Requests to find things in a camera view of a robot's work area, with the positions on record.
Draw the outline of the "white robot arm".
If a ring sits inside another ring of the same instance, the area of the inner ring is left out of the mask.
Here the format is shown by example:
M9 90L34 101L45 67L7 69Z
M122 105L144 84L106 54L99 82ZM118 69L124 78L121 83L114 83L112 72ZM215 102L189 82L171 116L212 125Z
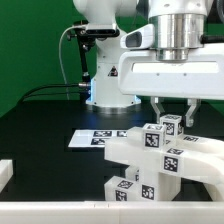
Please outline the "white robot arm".
M205 33L215 8L224 22L224 0L73 0L87 23L80 37L97 45L97 73L87 103L127 108L148 96L185 98L185 125L203 99L224 100L224 37Z

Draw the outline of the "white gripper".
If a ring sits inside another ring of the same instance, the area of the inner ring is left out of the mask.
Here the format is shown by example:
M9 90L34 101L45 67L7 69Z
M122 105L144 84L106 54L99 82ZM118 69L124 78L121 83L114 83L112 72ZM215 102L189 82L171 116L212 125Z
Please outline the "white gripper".
M157 123L165 112L160 97L188 99L187 127L194 125L200 99L224 100L224 44L190 50L183 62L157 61L152 50L126 52L120 58L118 71L118 86L123 94L152 96L150 104Z

